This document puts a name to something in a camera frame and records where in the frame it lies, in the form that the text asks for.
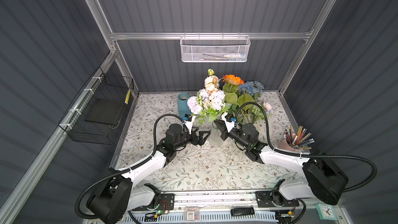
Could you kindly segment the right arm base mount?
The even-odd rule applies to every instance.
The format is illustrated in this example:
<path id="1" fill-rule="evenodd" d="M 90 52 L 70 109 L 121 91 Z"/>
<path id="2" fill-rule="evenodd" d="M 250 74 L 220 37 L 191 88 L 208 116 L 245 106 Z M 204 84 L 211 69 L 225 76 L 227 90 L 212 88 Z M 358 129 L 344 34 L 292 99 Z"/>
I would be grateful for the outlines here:
<path id="1" fill-rule="evenodd" d="M 271 190 L 256 191 L 255 197 L 258 207 L 293 207 L 300 205 L 298 200 L 287 200 L 280 193 Z"/>

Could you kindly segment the clear glass vase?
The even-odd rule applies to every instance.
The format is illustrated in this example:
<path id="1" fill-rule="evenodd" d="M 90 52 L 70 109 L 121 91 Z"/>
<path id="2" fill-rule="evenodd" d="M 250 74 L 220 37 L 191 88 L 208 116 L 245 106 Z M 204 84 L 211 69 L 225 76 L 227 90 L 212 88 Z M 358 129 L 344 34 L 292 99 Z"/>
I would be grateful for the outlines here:
<path id="1" fill-rule="evenodd" d="M 208 142 L 210 144 L 210 146 L 212 147 L 221 147 L 223 145 L 223 140 L 221 138 L 221 131 L 220 129 L 217 127 L 217 125 L 212 122 L 211 123 L 211 130 L 210 130 L 210 136 L 208 138 Z"/>

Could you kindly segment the lilac white flower bunch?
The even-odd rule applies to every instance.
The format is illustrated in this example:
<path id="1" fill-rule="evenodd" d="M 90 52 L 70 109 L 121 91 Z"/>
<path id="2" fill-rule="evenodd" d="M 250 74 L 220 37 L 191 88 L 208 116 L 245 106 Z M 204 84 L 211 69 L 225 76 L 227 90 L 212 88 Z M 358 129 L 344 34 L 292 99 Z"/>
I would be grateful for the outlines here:
<path id="1" fill-rule="evenodd" d="M 202 89 L 197 96 L 188 98 L 187 106 L 195 116 L 195 122 L 203 124 L 205 121 L 213 122 L 221 114 L 227 112 L 231 108 L 231 104 L 226 102 L 226 94 L 222 90 L 209 92 Z"/>

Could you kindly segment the orange gerbera flower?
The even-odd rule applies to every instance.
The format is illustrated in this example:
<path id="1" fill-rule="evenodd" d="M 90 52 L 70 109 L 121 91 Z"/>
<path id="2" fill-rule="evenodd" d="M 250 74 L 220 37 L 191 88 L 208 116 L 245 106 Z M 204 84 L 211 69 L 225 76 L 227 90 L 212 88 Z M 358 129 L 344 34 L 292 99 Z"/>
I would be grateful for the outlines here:
<path id="1" fill-rule="evenodd" d="M 222 90 L 226 96 L 235 94 L 238 91 L 239 86 L 244 84 L 244 81 L 240 77 L 232 74 L 224 75 L 222 77 L 222 81 L 224 82 Z"/>

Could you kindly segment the peach peony stem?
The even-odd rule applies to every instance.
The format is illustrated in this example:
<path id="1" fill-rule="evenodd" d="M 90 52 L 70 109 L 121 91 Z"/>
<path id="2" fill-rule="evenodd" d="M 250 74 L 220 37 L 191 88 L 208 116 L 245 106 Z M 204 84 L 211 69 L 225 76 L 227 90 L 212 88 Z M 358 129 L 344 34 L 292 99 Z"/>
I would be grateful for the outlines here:
<path id="1" fill-rule="evenodd" d="M 215 75 L 214 71 L 211 68 L 209 68 L 207 72 L 208 76 L 204 80 L 205 90 L 209 94 L 212 94 L 213 92 L 219 90 L 219 78 Z"/>

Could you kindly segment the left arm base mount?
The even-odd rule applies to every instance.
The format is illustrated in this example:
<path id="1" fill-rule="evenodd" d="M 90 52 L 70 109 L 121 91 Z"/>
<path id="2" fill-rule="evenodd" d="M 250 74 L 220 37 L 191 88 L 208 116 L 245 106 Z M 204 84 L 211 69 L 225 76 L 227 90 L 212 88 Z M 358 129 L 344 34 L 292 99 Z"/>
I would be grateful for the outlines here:
<path id="1" fill-rule="evenodd" d="M 174 209 L 175 194 L 160 194 L 147 206 L 140 206 L 133 211 L 171 211 Z"/>

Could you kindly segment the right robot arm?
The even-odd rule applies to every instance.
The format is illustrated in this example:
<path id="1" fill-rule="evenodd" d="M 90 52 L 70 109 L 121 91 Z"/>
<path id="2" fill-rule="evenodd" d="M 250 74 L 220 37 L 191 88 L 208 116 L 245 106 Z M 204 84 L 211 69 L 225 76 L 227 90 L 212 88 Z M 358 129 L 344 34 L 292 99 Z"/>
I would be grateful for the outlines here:
<path id="1" fill-rule="evenodd" d="M 259 132 L 252 124 L 244 124 L 237 129 L 224 120 L 215 120 L 214 123 L 221 131 L 221 138 L 233 140 L 251 161 L 274 164 L 301 176 L 292 180 L 280 179 L 276 183 L 266 197 L 276 207 L 301 198 L 317 198 L 329 205 L 338 203 L 348 177 L 330 158 L 303 158 L 298 152 L 292 156 L 285 155 L 282 150 L 260 142 Z"/>

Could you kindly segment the blue hydrangea flower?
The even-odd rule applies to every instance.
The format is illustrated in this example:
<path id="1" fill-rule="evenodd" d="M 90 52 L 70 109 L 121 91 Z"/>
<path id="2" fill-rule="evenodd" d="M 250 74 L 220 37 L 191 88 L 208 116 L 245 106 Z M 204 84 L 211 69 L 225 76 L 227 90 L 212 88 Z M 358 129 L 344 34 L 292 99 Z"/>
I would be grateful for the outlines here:
<path id="1" fill-rule="evenodd" d="M 264 90 L 264 85 L 258 81 L 249 81 L 241 84 L 238 89 L 241 95 L 246 93 L 257 100 Z"/>

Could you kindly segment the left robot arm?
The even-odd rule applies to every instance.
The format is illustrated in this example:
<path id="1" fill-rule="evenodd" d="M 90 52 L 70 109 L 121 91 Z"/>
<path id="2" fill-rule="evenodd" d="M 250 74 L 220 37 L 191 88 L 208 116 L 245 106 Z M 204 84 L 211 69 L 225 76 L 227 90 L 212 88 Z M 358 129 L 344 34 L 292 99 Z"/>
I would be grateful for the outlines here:
<path id="1" fill-rule="evenodd" d="M 75 211 L 84 219 L 100 219 L 105 224 L 115 224 L 128 211 L 139 207 L 157 207 L 160 190 L 152 184 L 137 188 L 137 184 L 170 164 L 187 145 L 204 145 L 210 134 L 209 130 L 188 130 L 180 124 L 170 125 L 153 155 L 122 170 L 110 168 L 109 175 L 89 187 L 91 195 L 86 207 L 91 211 L 90 215 L 81 211 L 79 202 L 75 204 Z"/>

